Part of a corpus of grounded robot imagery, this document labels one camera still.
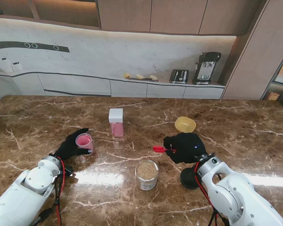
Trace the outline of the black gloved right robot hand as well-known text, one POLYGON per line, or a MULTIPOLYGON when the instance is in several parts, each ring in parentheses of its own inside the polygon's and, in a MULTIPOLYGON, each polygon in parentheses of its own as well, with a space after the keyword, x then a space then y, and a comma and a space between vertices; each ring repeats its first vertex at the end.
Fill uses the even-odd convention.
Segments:
POLYGON ((196 163, 199 156, 207 155, 201 138, 196 133, 179 133, 165 137, 163 146, 167 156, 175 163, 196 163))

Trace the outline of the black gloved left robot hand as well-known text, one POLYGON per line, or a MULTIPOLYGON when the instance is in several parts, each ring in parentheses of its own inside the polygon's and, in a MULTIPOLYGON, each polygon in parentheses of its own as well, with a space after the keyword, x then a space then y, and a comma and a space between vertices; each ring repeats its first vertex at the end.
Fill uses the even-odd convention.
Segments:
POLYGON ((83 128, 79 129, 73 134, 70 134, 66 137, 65 141, 62 142, 61 146, 57 149, 57 151, 53 154, 54 157, 60 158, 61 160, 67 160, 72 156, 84 155, 84 154, 91 154, 92 151, 89 148, 79 148, 78 145, 75 143, 76 138, 86 133, 89 129, 83 128))

